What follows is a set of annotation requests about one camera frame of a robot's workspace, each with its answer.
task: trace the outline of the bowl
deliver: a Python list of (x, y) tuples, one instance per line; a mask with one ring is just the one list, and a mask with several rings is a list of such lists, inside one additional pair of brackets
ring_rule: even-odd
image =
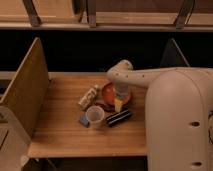
[[(114, 95), (114, 85), (112, 82), (107, 83), (102, 88), (102, 98), (106, 104), (114, 106), (115, 95)], [(130, 98), (131, 93), (129, 93), (128, 96), (126, 96), (123, 99), (123, 105), (127, 104)]]

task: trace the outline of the plastic bottle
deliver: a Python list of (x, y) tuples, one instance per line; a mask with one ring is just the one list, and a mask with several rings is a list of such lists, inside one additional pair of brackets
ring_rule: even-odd
[(99, 86), (96, 84), (91, 87), (84, 96), (79, 100), (78, 104), (82, 110), (86, 110), (98, 94)]

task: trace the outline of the white cup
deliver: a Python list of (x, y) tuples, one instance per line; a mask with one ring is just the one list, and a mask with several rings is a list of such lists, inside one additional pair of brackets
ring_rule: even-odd
[(86, 118), (91, 128), (99, 129), (104, 120), (105, 112), (100, 106), (90, 106), (86, 111)]

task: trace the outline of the wooden table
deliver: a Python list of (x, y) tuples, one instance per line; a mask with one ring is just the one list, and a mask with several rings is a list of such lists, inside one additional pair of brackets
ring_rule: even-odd
[(147, 154), (144, 119), (146, 89), (130, 87), (132, 117), (115, 127), (103, 125), (100, 130), (79, 123), (84, 112), (78, 100), (94, 84), (108, 83), (103, 75), (74, 75), (53, 78), (48, 87), (28, 156), (112, 157), (145, 156)]

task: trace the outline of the black wall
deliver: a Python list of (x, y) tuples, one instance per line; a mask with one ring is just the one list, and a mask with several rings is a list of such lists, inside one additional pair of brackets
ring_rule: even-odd
[(106, 71), (121, 59), (156, 68), (169, 38), (192, 67), (213, 68), (213, 33), (0, 30), (0, 71), (15, 71), (35, 37), (49, 71)]

